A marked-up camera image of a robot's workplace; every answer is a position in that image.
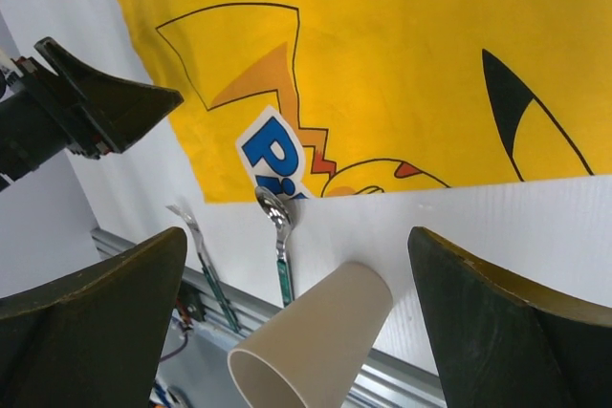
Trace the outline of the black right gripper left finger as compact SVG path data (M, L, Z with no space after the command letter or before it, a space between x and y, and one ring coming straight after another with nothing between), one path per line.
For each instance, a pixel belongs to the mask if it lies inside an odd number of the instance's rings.
M186 261L171 227L1 300L4 407L145 407Z

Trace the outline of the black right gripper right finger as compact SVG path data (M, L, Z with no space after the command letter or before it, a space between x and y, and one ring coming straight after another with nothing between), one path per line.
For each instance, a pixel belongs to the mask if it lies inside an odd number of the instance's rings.
M407 250L449 407L608 407L611 310L415 226Z

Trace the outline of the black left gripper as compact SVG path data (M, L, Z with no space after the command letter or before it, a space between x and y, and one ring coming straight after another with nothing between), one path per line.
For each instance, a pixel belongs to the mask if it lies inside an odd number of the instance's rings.
M34 58L20 57L16 66L23 75L1 78L1 87L12 90L1 102L2 189L72 143L63 125L72 100L70 90L106 151L117 154L132 147L184 101L176 90L99 71L51 37L41 39L34 48L57 75Z

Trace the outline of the silver fork green handle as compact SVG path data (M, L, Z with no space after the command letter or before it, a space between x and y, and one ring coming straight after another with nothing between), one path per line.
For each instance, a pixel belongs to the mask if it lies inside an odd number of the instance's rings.
M198 260L201 265L202 273L205 276L208 282L208 285L210 289L212 290L212 293L217 303L219 304L226 320L228 321L229 327L235 333L240 333L241 326L240 326L239 320L237 318L237 315L233 307L230 304L229 299L223 292L219 277L216 273L216 270L213 264L211 263L209 259L208 252L207 252L206 245L205 245L204 236L197 223L197 220L191 214L189 214L188 212L185 212L183 209L181 209L179 206L175 204L167 205L166 208L170 212L172 212L174 215L181 218L186 224L187 228L189 229L192 239L194 241L196 254L197 254Z

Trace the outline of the yellow cartoon placemat cloth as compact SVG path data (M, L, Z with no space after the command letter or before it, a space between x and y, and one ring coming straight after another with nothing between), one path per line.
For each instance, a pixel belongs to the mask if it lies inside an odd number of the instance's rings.
M611 0L118 2L209 203L611 171Z

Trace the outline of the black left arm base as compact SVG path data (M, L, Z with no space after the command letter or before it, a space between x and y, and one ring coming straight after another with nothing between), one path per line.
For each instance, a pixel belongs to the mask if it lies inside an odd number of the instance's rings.
M205 307L200 291L187 282L182 282L179 287L175 308L189 330L194 328L196 322L205 321Z

